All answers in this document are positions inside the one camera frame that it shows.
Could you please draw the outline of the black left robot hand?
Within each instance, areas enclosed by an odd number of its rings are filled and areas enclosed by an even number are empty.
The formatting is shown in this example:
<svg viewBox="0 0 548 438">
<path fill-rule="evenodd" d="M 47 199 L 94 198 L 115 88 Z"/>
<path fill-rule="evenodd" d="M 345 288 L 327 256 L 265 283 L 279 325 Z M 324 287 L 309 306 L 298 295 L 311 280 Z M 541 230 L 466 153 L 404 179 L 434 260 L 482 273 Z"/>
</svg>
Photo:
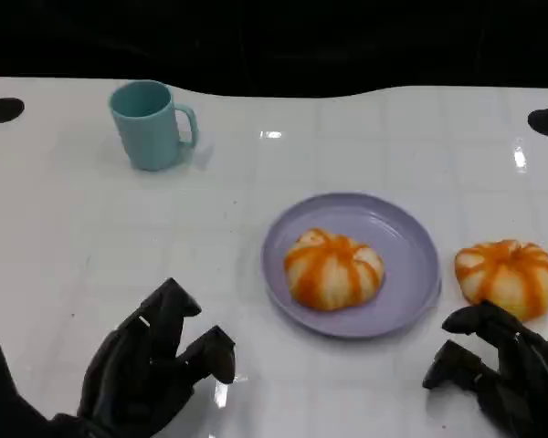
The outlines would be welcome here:
<svg viewBox="0 0 548 438">
<path fill-rule="evenodd" d="M 235 342 L 218 326 L 179 345 L 200 306 L 167 278 L 102 342 L 82 383 L 78 416 L 89 437 L 151 437 L 185 407 L 208 377 L 230 384 Z"/>
</svg>

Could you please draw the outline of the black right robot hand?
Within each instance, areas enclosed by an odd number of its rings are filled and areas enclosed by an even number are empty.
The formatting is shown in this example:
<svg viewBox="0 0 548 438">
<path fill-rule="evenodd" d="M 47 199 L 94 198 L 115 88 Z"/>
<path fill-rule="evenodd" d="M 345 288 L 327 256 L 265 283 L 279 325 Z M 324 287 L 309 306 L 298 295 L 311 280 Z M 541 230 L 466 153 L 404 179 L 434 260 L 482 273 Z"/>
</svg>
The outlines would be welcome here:
<svg viewBox="0 0 548 438">
<path fill-rule="evenodd" d="M 443 322 L 449 333 L 475 334 L 498 351 L 499 368 L 448 340 L 423 380 L 434 390 L 452 383 L 477 396 L 483 413 L 514 437 L 548 437 L 548 340 L 506 310 L 485 300 Z"/>
</svg>

